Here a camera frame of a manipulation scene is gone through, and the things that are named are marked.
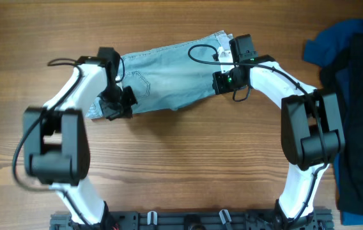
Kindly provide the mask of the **light blue denim shorts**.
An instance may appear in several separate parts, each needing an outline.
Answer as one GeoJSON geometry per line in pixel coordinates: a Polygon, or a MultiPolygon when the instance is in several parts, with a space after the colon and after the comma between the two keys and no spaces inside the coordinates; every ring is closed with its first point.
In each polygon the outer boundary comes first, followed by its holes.
{"type": "Polygon", "coordinates": [[[119,86],[130,86],[137,103],[134,114],[171,109],[176,111],[198,100],[213,96],[213,73],[220,66],[197,63],[188,50],[199,44],[229,49],[232,34],[219,31],[189,42],[125,54],[124,66],[119,66],[119,86]]]}

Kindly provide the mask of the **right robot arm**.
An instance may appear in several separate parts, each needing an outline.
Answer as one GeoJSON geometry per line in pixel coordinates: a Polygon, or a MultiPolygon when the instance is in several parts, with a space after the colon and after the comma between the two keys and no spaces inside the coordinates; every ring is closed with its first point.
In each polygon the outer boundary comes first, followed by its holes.
{"type": "Polygon", "coordinates": [[[266,221],[273,229],[324,229],[313,208],[320,180],[345,140],[335,93],[304,84],[271,56],[258,56],[250,35],[237,36],[215,50],[220,71],[216,94],[255,89],[281,110],[281,146],[289,162],[286,184],[266,221]]]}

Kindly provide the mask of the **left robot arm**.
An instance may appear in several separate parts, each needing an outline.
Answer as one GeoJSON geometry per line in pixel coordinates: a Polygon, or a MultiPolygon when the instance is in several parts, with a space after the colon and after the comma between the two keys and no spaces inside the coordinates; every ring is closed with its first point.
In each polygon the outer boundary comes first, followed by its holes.
{"type": "Polygon", "coordinates": [[[24,134],[15,154],[24,154],[26,174],[53,191],[69,209],[72,229],[119,229],[106,202],[88,178],[90,150],[84,117],[95,98],[102,116],[110,121],[131,118],[137,100],[132,88],[119,87],[118,70],[125,68],[121,56],[101,47],[95,57],[54,59],[49,66],[72,66],[73,74],[63,88],[41,107],[23,113],[24,134]]]}

